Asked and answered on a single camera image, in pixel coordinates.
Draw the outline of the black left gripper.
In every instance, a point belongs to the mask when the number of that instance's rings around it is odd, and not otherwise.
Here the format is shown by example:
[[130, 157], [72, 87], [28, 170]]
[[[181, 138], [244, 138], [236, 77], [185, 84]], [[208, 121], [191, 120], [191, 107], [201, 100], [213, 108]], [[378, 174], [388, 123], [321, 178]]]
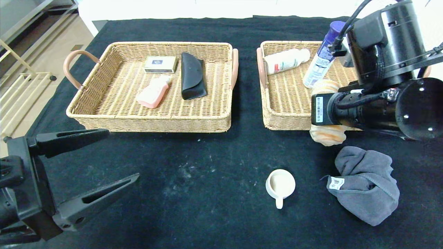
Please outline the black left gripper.
[[1, 159], [1, 241], [48, 241], [63, 231], [78, 231], [128, 194], [139, 173], [66, 200], [56, 211], [40, 156], [75, 151], [109, 135], [107, 129], [90, 129], [42, 133], [30, 139], [6, 137], [9, 154]]

